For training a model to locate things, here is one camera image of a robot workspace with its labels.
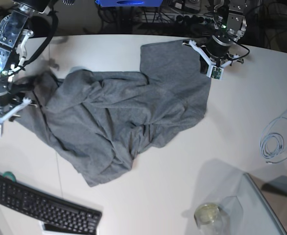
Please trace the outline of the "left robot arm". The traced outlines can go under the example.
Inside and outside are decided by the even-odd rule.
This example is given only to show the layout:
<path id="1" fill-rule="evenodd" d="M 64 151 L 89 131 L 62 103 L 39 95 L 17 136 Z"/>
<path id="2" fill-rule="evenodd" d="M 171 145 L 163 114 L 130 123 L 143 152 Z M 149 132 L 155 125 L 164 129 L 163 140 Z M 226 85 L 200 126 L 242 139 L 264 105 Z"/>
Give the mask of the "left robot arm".
<path id="1" fill-rule="evenodd" d="M 233 62 L 244 63 L 250 50 L 239 43 L 247 28 L 244 0 L 222 0 L 213 7 L 214 32 L 202 44 L 195 40 L 182 44 L 191 47 L 200 57 L 200 72 L 208 78 L 221 80 L 224 69 Z"/>

